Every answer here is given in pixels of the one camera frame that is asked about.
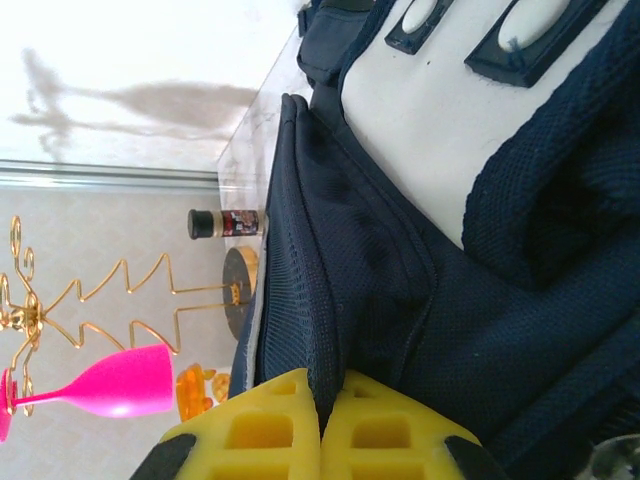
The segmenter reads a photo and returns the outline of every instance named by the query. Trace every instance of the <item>backpack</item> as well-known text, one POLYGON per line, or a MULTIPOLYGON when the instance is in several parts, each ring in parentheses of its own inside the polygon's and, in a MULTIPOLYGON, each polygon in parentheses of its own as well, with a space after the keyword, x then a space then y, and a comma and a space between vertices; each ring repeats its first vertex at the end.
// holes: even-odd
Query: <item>backpack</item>
POLYGON ((487 160, 463 248, 345 120, 395 4, 315 6, 314 93, 282 99, 230 396, 304 367, 326 425, 352 369, 472 431, 514 480, 572 478, 640 428, 640 1, 487 160))

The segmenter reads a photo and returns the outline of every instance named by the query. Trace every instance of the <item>gold wire stand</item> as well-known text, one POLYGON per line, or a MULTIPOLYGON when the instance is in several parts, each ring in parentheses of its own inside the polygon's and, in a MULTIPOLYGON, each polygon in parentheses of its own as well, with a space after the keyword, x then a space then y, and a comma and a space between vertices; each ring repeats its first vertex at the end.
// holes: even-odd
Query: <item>gold wire stand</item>
MULTIPOLYGON (((169 281, 169 291, 172 295, 177 295, 181 293, 194 293, 194 292, 204 292, 204 291, 213 291, 213 290, 221 290, 223 288, 231 288, 232 289, 232 297, 233 301, 236 302, 236 299, 240 298, 240 294, 236 294, 236 290, 239 291, 239 287, 237 285, 213 285, 208 287, 196 287, 196 288, 185 288, 185 289, 177 289, 175 288, 173 281, 173 269, 171 267, 171 257, 167 253, 163 253, 158 261, 155 263, 153 268, 147 273, 142 280, 138 283, 133 284, 131 282, 131 277, 129 276, 129 264, 125 259, 121 259, 118 261, 114 267, 111 269, 109 274, 95 287, 93 290, 88 293, 84 293, 84 289, 82 286, 82 281, 79 279, 75 279, 67 285, 67 287, 62 291, 62 293, 54 300, 54 302, 45 307, 38 295, 35 293, 31 286, 31 282, 33 280, 35 274, 35 255, 33 253, 33 249, 31 247, 27 247, 24 251, 24 254, 21 255, 22 248, 22 225, 20 222, 20 217, 13 217, 11 220, 11 231, 10 231, 10 245, 11 245, 11 255, 14 260, 14 269, 22 284, 23 288, 26 290, 26 297, 24 301, 24 305, 16 305, 11 302, 11 293, 9 290, 9 279, 6 273, 0 274, 0 331, 2 330, 15 330, 18 332, 24 332, 26 339, 18 348, 18 351, 11 359, 11 365, 8 369, 8 374, 6 378, 6 391, 0 392, 0 395, 5 395, 7 400, 8 412, 13 415, 16 413, 16 409, 13 407, 13 398, 11 395, 12 390, 12 374, 16 371, 18 361, 20 356, 28 350, 23 362, 22 362, 22 397, 32 396, 34 394, 33 382, 31 380, 31 375, 29 374, 29 362, 31 360, 31 356, 33 353, 38 351, 40 346, 40 339, 42 336, 42 330, 45 325, 50 325, 55 330, 57 330, 65 339, 69 341, 75 348, 81 348, 85 344, 85 332, 86 330, 92 330, 107 340, 109 340, 116 348, 119 350, 125 350, 125 346, 115 339, 110 333, 103 330, 101 327, 91 323, 91 322, 83 322, 78 327, 78 339, 76 340, 67 330, 62 328, 58 323, 52 320, 49 317, 49 314, 64 300, 71 292, 75 291, 76 297, 80 302, 86 302, 91 299, 95 295, 97 295, 119 272, 123 272, 124 276, 124 287, 127 293, 133 294, 137 290, 139 290, 143 285, 145 285, 160 269, 163 265, 166 266, 167 278, 169 281)), ((163 335, 158 333, 155 329, 153 329, 148 324, 140 321, 133 320, 129 323, 129 345, 131 348, 134 348, 136 345, 135 332, 136 327, 138 329, 143 329, 150 333, 153 337, 158 339, 160 342, 164 343, 170 350, 171 353, 177 355, 180 353, 182 349, 182 342, 180 338, 180 314, 185 312, 193 312, 199 310, 210 310, 216 308, 224 308, 226 305, 224 303, 221 304, 210 304, 210 305, 198 305, 191 307, 183 307, 176 308, 173 311, 173 325, 174 325, 174 335, 175 335, 175 345, 171 344, 163 335)), ((33 414, 33 405, 25 406, 24 413, 26 416, 30 417, 33 414)))

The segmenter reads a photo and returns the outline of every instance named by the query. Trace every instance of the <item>white wall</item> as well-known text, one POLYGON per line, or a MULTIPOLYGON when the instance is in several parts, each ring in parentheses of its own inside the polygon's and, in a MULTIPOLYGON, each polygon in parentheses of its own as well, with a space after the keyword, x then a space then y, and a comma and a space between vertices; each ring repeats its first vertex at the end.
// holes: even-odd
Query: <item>white wall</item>
POLYGON ((214 169, 302 3, 5 2, 0 158, 214 169))
MULTIPOLYGON (((218 284, 225 249, 222 240, 192 241, 186 228, 191 208, 219 208, 215 195, 113 194, 48 189, 0 190, 0 272, 11 273, 11 216, 19 214, 23 248, 36 255, 35 291, 50 304, 78 277, 92 288, 121 257, 130 261, 132 280, 142 278, 163 252, 172 256, 178 288, 218 284)), ((24 290, 10 275, 11 293, 21 303, 24 290)), ((71 295, 51 318, 77 335, 92 321, 123 342, 128 322, 137 317, 173 339, 171 315, 179 306, 221 302, 219 292, 171 296, 165 272, 148 288, 127 295, 117 276, 104 293, 84 304, 71 295)), ((174 357, 175 373, 194 362, 206 368, 231 364, 236 342, 221 310, 188 314, 182 323, 184 351, 174 357)), ((143 344, 154 339, 139 337, 143 344)), ((0 332, 0 369, 9 365, 24 337, 0 332)), ((40 350, 31 362, 36 392, 60 388, 84 368, 113 353, 114 347, 89 333, 75 350, 53 328, 45 328, 40 350)), ((179 423, 177 410, 145 418, 110 420, 65 404, 36 408, 32 418, 17 414, 7 443, 0 445, 2 480, 126 479, 166 430, 179 423)))

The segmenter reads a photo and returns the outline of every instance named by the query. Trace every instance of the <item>gold wire rack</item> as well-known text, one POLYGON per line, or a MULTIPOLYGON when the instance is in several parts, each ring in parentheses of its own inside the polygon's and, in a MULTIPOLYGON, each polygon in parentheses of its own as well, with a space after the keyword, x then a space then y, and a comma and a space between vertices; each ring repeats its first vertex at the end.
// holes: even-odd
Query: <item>gold wire rack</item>
MULTIPOLYGON (((92 290, 85 293, 82 281, 79 279, 69 282, 67 287, 58 295, 58 297, 49 306, 45 306, 41 301, 33 287, 31 282, 35 275, 35 255, 31 247, 27 247, 22 253, 22 224, 20 217, 13 217, 11 220, 10 230, 10 245, 11 255, 14 260, 14 270, 20 281, 20 284, 26 291, 26 296, 23 305, 14 304, 11 300, 11 292, 9 288, 9 278, 6 273, 0 274, 0 331, 2 330, 14 330, 25 334, 26 339, 20 345, 16 353, 11 359, 11 364, 8 368, 8 375, 6 381, 6 391, 0 392, 0 395, 5 395, 7 399, 7 405, 9 405, 9 413, 15 414, 16 409, 11 405, 13 400, 11 397, 11 385, 12 374, 16 371, 20 357, 27 352, 22 361, 22 397, 32 396, 34 394, 33 381, 29 374, 29 362, 32 355, 38 351, 40 346, 40 340, 42 338, 42 332, 46 325, 49 325, 53 329, 57 330, 66 340, 69 341, 75 348, 81 348, 85 344, 85 332, 91 330, 98 333, 109 340, 119 350, 125 350, 125 346, 118 341, 113 335, 108 333, 103 328, 91 322, 83 322, 78 326, 78 338, 76 339, 55 322, 50 314, 53 310, 60 305, 60 303, 72 292, 75 292, 77 299, 80 302, 86 302, 96 296, 100 291, 116 276, 118 272, 122 272, 124 277, 124 287, 127 293, 133 294, 138 291, 143 285, 145 285, 152 277, 154 277, 164 266, 167 272, 167 279, 169 282, 169 291, 173 295, 183 293, 194 293, 221 290, 223 288, 231 288, 233 304, 238 305, 240 294, 239 287, 237 285, 212 285, 206 287, 184 288, 178 289, 175 287, 173 279, 173 268, 171 266, 171 257, 167 253, 160 255, 155 265, 149 270, 149 272, 137 283, 131 281, 129 275, 129 264, 125 259, 119 260, 107 274, 107 276, 92 290)), ((157 330, 152 328, 141 320, 132 320, 129 323, 129 347, 134 348, 136 346, 136 330, 144 330, 155 337, 160 342, 164 343, 174 355, 177 355, 182 350, 182 340, 180 335, 180 315, 186 312, 193 312, 199 310, 210 310, 217 308, 224 308, 230 306, 224 303, 209 304, 209 305, 197 305, 190 307, 176 308, 173 311, 173 325, 175 340, 172 344, 166 337, 161 335, 157 330)), ((25 406, 24 413, 26 416, 33 414, 33 405, 25 406)))

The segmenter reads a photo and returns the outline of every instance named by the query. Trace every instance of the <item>yellow foam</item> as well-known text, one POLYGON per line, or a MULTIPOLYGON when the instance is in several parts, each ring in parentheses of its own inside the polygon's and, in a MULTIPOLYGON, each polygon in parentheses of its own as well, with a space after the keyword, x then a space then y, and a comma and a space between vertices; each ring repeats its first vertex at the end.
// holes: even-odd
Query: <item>yellow foam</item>
POLYGON ((321 447, 323 480, 464 480, 444 441, 479 444, 459 425, 356 372, 348 372, 321 447))
POLYGON ((320 434, 306 369, 173 428, 197 438, 176 480, 319 480, 320 434))

